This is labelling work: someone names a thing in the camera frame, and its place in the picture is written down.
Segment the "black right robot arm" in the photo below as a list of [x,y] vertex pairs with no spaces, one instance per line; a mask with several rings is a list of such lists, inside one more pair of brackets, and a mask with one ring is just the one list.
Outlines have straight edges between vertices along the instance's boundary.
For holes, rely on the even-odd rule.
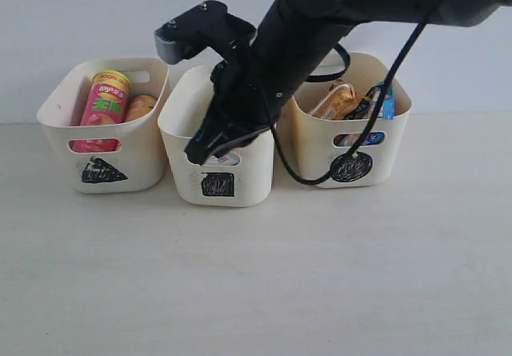
[[368,22],[475,26],[511,0],[275,0],[259,26],[208,1],[169,23],[162,35],[191,58],[212,48],[213,100],[186,146],[193,163],[242,147],[269,129],[286,100],[353,28]]

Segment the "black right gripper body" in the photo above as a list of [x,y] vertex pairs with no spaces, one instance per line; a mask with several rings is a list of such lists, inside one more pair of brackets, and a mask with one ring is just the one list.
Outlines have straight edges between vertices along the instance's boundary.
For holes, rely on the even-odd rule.
[[212,48],[222,61],[211,73],[214,95],[203,136],[256,136],[275,123],[296,91],[296,47],[235,43]]

